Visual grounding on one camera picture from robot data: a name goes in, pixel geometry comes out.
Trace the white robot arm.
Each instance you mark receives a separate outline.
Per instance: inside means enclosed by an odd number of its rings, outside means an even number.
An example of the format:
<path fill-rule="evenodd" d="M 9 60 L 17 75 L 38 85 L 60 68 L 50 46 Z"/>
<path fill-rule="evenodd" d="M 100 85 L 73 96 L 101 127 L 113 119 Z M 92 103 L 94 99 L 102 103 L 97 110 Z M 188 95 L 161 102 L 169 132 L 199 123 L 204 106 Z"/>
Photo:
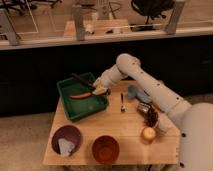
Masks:
<path fill-rule="evenodd" d="M 95 80 L 95 93 L 112 88 L 127 77 L 133 78 L 180 129 L 177 171 L 213 171 L 213 104 L 190 104 L 146 73 L 140 60 L 127 53 L 120 54 L 116 63 Z"/>

